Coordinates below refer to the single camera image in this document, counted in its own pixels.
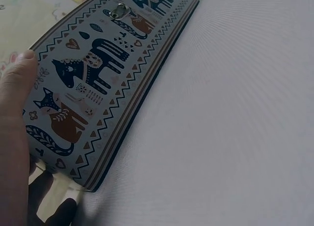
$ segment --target flower motif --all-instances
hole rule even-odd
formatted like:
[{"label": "flower motif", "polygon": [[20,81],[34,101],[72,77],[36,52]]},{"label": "flower motif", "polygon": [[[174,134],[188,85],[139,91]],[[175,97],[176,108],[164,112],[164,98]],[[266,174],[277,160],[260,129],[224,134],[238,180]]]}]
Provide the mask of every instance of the flower motif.
[{"label": "flower motif", "polygon": [[31,119],[31,121],[37,120],[38,119],[37,112],[36,111],[29,112],[29,118]]},{"label": "flower motif", "polygon": [[86,93],[86,86],[82,85],[81,83],[78,84],[78,86],[76,87],[76,90],[78,90],[80,93],[85,94]]}]

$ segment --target heart shape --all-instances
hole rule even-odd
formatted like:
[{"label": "heart shape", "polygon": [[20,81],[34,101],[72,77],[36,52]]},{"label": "heart shape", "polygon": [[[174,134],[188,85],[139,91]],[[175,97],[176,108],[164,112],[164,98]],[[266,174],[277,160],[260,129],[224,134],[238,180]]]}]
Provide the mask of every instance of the heart shape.
[{"label": "heart shape", "polygon": [[141,47],[142,46],[142,43],[139,41],[139,40],[136,40],[134,42],[134,45],[137,46],[137,47]]},{"label": "heart shape", "polygon": [[68,47],[69,49],[74,49],[74,50],[80,49],[77,41],[74,40],[73,38],[71,38],[69,42],[65,44],[65,46]]},{"label": "heart shape", "polygon": [[57,159],[55,166],[58,167],[59,169],[65,169],[66,168],[64,162],[60,158]]}]

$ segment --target leaf motif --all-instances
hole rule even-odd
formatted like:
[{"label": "leaf motif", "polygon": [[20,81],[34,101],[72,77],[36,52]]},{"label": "leaf motif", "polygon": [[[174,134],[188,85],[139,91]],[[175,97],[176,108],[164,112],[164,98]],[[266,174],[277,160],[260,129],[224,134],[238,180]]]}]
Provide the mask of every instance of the leaf motif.
[{"label": "leaf motif", "polygon": [[98,26],[97,24],[90,24],[90,27],[95,31],[103,32],[102,28]]},{"label": "leaf motif", "polygon": [[89,34],[87,34],[86,32],[83,32],[83,31],[80,31],[79,34],[85,40],[89,39],[89,37],[90,37]]}]

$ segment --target horse illustration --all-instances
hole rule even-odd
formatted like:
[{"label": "horse illustration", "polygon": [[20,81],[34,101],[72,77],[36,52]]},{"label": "horse illustration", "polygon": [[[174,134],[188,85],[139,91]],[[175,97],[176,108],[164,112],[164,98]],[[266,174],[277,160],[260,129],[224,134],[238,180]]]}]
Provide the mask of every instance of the horse illustration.
[{"label": "horse illustration", "polygon": [[107,50],[122,61],[126,61],[129,57],[127,52],[114,43],[98,38],[93,41],[92,49],[83,58],[83,60],[64,59],[58,61],[54,59],[52,63],[55,65],[56,72],[68,88],[74,87],[74,77],[76,76],[104,95],[107,94],[107,91],[95,82],[98,82],[107,89],[111,89],[111,86],[99,77],[99,73],[103,68],[108,67],[115,73],[120,74],[121,71],[117,67],[124,69],[124,66],[109,54],[98,49],[98,47]]}]

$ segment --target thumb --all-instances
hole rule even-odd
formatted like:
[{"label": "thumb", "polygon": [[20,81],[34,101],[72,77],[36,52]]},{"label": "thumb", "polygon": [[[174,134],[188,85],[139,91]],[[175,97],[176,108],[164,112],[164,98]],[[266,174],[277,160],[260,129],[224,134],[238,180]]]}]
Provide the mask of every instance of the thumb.
[{"label": "thumb", "polygon": [[0,115],[21,116],[25,101],[33,87],[37,74],[34,51],[20,54],[0,80]]}]

